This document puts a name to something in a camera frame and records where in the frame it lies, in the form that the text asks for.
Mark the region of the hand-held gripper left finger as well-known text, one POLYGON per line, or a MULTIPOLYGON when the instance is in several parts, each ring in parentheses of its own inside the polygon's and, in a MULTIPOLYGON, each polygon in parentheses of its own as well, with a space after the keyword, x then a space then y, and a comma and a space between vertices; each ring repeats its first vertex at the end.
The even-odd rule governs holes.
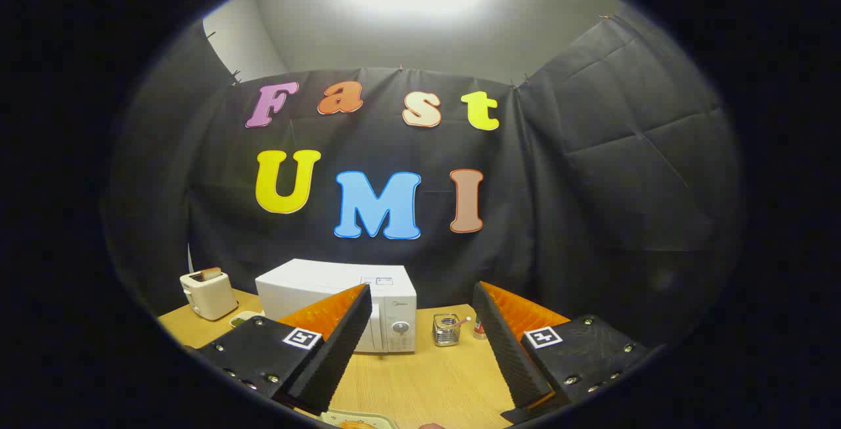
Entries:
POLYGON ((251 317, 196 348, 195 356, 231 383, 319 415, 328 410, 372 310, 371 288, 361 283, 281 319, 251 317))

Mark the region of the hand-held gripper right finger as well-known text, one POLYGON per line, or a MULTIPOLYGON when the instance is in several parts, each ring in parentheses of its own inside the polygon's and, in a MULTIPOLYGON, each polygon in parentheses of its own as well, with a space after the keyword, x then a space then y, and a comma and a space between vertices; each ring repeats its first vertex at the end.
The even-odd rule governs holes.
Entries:
POLYGON ((600 317, 567 318, 488 282, 475 285, 472 308, 511 394, 503 417, 514 425, 605 391, 649 354, 600 317))

